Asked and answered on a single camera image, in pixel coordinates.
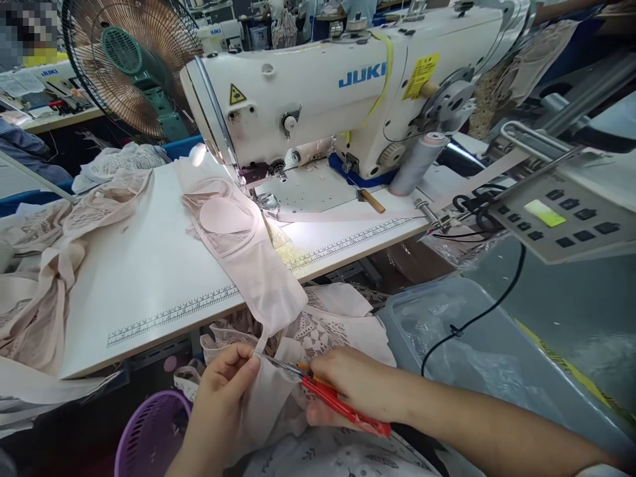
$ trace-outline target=human hand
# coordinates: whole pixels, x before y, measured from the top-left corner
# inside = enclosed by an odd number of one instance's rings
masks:
[[[330,383],[340,393],[340,399],[355,410],[383,422],[405,419],[404,387],[413,378],[409,373],[349,347],[337,347],[309,365],[314,375]],[[307,406],[307,422],[360,430],[322,401]]]
[[[224,349],[201,377],[184,443],[166,477],[220,476],[236,444],[240,399],[252,385],[260,359],[246,343]]]

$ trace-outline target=electric fan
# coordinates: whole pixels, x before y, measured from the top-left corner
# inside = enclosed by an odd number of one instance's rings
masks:
[[[62,26],[71,65],[107,117],[145,142],[198,133],[179,71],[203,51],[178,1],[64,0]]]

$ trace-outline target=scissors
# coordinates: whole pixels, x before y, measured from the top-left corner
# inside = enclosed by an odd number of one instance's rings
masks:
[[[391,435],[391,425],[389,423],[384,423],[367,417],[364,414],[357,412],[351,406],[343,403],[338,398],[338,391],[328,385],[326,381],[316,378],[308,365],[303,363],[296,363],[295,365],[288,364],[277,359],[270,358],[269,356],[265,356],[264,354],[260,355],[267,358],[276,366],[279,366],[280,368],[292,373],[294,376],[301,378],[302,385],[305,389],[313,392],[331,409],[344,416],[347,420],[354,423],[357,427],[360,427],[363,431],[378,437],[388,438]]]

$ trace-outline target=measuring ruler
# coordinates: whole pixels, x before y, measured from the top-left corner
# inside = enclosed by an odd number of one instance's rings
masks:
[[[374,237],[387,233],[412,220],[418,219],[393,219],[381,222],[377,225],[374,225],[373,227],[369,227],[368,229],[350,235],[349,237],[337,240],[330,243],[329,245],[325,245],[324,247],[304,254],[303,256],[294,260],[294,262],[290,265],[290,269],[292,270],[292,272],[295,272],[296,270],[299,270],[311,264],[318,263],[330,256],[347,250],[348,248],[354,247],[364,242],[368,242]],[[108,335],[106,347],[110,348],[111,346],[115,346],[123,341],[135,338],[139,335],[143,335],[153,328],[171,323],[172,321],[181,319],[182,317],[188,316],[189,314],[195,313],[196,311],[201,311],[202,309],[213,307],[214,305],[217,305],[218,303],[221,303],[222,301],[235,297],[239,294],[239,290],[234,284],[219,288],[218,290],[212,291],[211,293],[207,293],[198,298],[182,303],[179,306],[162,311],[154,316],[137,321],[132,325],[113,331]]]

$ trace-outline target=triangle warning sticker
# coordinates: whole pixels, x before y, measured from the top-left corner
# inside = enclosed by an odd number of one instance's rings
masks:
[[[236,86],[230,83],[230,106],[246,100],[247,98],[245,97],[245,95],[241,93]]]

